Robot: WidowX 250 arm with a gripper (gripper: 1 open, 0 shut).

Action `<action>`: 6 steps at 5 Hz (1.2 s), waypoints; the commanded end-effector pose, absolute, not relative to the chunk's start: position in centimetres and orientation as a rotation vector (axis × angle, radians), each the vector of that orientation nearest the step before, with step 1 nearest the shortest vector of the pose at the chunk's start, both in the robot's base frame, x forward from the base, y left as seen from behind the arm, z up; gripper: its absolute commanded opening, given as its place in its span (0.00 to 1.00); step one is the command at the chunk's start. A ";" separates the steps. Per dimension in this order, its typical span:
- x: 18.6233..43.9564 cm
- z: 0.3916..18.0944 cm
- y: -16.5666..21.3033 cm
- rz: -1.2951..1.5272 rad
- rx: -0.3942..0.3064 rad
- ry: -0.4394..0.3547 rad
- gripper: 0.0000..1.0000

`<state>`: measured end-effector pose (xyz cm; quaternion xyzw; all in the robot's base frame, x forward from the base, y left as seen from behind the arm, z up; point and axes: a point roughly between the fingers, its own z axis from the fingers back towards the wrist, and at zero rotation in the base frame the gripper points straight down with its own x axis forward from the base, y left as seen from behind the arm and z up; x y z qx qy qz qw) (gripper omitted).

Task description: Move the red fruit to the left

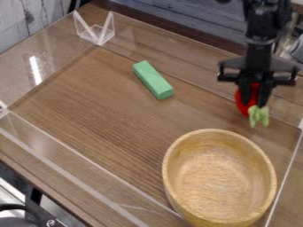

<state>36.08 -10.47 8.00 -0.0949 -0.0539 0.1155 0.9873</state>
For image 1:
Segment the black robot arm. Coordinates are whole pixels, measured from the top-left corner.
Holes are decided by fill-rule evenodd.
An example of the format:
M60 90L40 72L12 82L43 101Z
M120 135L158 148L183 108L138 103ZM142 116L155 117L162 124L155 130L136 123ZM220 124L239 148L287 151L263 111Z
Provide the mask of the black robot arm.
M248 104L252 84L256 106L264 107L276 86L295 86L300 67L274 53L283 29L291 21L291 0L243 0L246 17L246 55L218 63L219 82L238 85L240 101Z

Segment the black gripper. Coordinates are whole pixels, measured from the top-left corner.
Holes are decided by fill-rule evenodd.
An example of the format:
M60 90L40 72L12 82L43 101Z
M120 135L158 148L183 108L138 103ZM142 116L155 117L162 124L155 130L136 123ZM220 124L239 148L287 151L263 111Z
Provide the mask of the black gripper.
M298 72L300 71L296 64L280 57L250 61L246 60L246 57L239 57L220 61L218 66L218 80L238 83L240 100L244 105L251 99L251 82L259 82L256 93L259 107L267 105L272 89L276 86L294 86L296 84Z

